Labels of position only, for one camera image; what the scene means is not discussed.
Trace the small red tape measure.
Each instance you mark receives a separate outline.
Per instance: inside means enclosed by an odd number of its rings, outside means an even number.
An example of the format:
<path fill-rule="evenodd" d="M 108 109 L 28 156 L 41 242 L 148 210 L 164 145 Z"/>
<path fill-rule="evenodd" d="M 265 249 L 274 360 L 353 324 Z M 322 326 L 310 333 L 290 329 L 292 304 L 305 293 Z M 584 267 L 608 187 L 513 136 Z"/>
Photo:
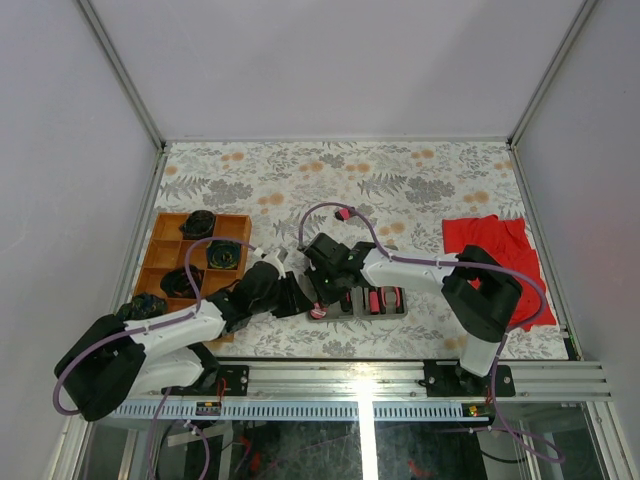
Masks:
<path fill-rule="evenodd" d="M 321 320 L 326 315 L 327 315 L 327 308 L 323 307 L 319 303 L 315 303 L 314 307 L 309 312 L 309 316 L 312 320 Z"/>

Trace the grey plastic tool case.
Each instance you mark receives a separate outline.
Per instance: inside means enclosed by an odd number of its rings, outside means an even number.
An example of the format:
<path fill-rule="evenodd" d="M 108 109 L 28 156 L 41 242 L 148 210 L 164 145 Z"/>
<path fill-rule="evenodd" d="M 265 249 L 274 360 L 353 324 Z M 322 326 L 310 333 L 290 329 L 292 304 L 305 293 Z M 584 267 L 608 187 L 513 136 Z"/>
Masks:
<path fill-rule="evenodd" d="M 305 293 L 305 295 L 310 298 L 314 303 L 319 303 L 318 301 L 318 296 L 315 293 L 311 281 L 309 279 L 307 279 L 306 277 L 304 277 L 303 275 L 299 276 L 299 284 L 303 290 L 303 292 Z M 327 315 L 321 319 L 321 320 L 312 320 L 309 316 L 309 312 L 307 313 L 307 318 L 312 321 L 312 322 L 321 322 L 321 321 L 325 321 L 325 322 L 339 322 L 339 321 L 355 321 L 355 320 L 360 320 L 360 321 L 374 321 L 374 320 L 396 320 L 396 319 L 402 319 L 404 318 L 407 313 L 408 313 L 408 306 L 407 306 L 407 302 L 406 302 L 406 294 L 405 291 L 403 289 L 401 289 L 402 292 L 402 299 L 403 299 L 403 307 L 404 307 L 404 312 L 401 314 L 377 314 L 377 315 L 370 315 L 369 314 L 369 308 L 368 308 L 368 291 L 370 289 L 376 289 L 378 291 L 378 289 L 381 287 L 376 287 L 376 288 L 368 288 L 368 287 L 356 287 L 354 289 L 352 289 L 349 293 L 351 295 L 351 300 L 352 300 L 352 313 L 351 314 L 344 314 L 341 312 L 340 309 L 340 301 L 331 304 L 329 306 L 323 306 L 327 308 Z"/>

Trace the pink black screwdriver short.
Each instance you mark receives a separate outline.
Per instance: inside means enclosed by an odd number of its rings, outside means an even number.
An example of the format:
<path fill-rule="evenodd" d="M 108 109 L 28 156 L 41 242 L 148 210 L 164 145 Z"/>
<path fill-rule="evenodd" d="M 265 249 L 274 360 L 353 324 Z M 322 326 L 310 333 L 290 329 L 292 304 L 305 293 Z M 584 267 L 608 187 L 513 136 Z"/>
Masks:
<path fill-rule="evenodd" d="M 380 313 L 379 296 L 376 289 L 370 289 L 368 291 L 368 308 L 370 315 L 377 315 Z"/>

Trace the pink black pliers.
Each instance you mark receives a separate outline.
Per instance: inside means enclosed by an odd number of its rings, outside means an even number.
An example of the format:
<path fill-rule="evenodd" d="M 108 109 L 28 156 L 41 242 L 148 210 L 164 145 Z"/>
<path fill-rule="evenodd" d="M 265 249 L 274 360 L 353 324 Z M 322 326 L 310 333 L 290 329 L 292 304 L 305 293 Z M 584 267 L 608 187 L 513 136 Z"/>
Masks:
<path fill-rule="evenodd" d="M 381 314 L 401 314 L 404 312 L 400 288 L 381 287 L 378 289 L 378 299 Z"/>

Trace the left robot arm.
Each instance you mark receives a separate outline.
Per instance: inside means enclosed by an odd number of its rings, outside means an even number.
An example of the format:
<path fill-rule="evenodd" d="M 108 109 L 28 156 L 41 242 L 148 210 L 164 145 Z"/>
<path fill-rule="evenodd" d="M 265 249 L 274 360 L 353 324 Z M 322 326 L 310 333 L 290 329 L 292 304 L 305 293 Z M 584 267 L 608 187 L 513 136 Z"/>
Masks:
<path fill-rule="evenodd" d="M 262 313 L 286 318 L 313 307 L 293 272 L 261 260 L 232 288 L 188 308 L 143 320 L 104 315 L 55 366 L 54 408 L 96 421 L 138 393 L 180 386 L 208 394 L 218 385 L 219 371 L 194 345 L 243 329 Z"/>

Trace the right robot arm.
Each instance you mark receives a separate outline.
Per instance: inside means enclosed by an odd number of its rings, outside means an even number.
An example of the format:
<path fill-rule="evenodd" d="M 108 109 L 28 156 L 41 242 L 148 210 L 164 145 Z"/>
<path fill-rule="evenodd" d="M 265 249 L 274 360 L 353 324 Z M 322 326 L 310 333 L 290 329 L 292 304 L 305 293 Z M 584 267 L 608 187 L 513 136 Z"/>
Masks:
<path fill-rule="evenodd" d="M 474 395 L 490 385 L 492 364 L 522 286 L 485 250 L 468 245 L 458 254 L 441 257 L 403 254 L 373 242 L 348 247 L 320 233 L 299 251 L 310 262 L 305 276 L 324 305 L 356 287 L 398 287 L 444 298 L 467 333 L 455 372 L 458 387 Z"/>

